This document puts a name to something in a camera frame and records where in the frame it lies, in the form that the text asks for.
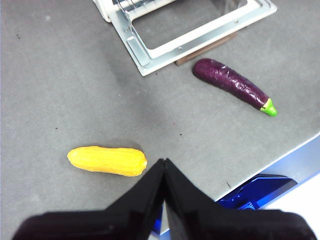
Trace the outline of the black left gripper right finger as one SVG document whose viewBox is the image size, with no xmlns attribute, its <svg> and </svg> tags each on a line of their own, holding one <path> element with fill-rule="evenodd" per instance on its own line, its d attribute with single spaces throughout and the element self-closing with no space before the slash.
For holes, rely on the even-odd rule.
<svg viewBox="0 0 320 240">
<path fill-rule="evenodd" d="M 314 240 L 305 219 L 281 210 L 227 209 L 197 188 L 165 159 L 166 204 L 188 240 Z"/>
</svg>

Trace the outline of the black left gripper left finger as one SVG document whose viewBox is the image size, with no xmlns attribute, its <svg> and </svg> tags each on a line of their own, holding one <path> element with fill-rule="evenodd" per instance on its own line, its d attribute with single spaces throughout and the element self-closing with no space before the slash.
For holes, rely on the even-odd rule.
<svg viewBox="0 0 320 240">
<path fill-rule="evenodd" d="M 15 240 L 146 240 L 164 201 L 165 160 L 158 160 L 103 210 L 47 212 L 24 220 Z"/>
</svg>

